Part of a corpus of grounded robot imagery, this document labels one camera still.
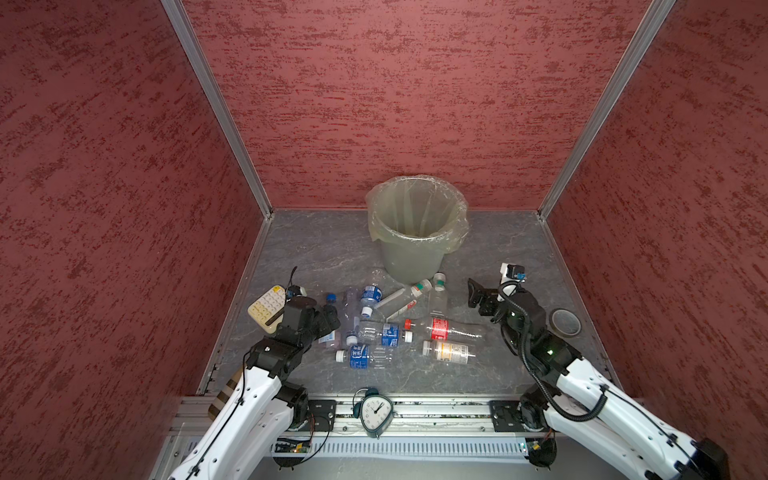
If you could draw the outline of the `clear crushed plastic bottle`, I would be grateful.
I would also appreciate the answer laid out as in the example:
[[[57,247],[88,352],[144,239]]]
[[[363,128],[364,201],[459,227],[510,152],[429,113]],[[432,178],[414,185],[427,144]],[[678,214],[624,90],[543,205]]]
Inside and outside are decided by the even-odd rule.
[[[354,286],[347,287],[342,294],[327,293],[325,295],[325,304],[337,310],[340,326],[318,340],[321,348],[345,350],[358,342],[359,297],[360,291]]]

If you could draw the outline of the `green cap slim bottle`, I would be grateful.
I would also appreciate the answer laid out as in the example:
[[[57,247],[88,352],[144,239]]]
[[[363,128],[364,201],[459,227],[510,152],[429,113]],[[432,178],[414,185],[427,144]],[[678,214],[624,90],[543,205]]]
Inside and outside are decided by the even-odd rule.
[[[379,302],[373,310],[373,319],[392,322],[416,306],[418,301],[432,290],[432,282],[424,279],[416,284],[403,287]]]

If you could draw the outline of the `yellow label white cap bottle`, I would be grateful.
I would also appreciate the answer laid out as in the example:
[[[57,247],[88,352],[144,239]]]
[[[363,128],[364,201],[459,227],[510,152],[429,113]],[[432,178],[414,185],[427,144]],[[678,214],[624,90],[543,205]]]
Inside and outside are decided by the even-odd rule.
[[[423,341],[422,354],[439,362],[459,365],[467,365],[476,358],[470,345],[445,340]]]

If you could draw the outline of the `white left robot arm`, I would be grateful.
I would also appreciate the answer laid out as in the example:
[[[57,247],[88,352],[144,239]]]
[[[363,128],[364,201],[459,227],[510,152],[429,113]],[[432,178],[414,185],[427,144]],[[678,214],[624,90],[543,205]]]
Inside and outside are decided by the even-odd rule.
[[[243,357],[242,377],[200,442],[170,479],[247,479],[286,431],[309,421],[307,390],[288,381],[316,341],[340,327],[335,306],[307,296]]]

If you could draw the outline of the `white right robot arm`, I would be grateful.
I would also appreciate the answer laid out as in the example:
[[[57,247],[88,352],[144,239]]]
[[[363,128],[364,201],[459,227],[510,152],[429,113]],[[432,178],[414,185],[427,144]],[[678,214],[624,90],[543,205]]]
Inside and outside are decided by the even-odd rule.
[[[534,385],[520,399],[522,423],[577,441],[628,479],[727,479],[726,451],[648,411],[547,327],[547,313],[516,274],[495,289],[467,281],[468,306],[498,324]]]

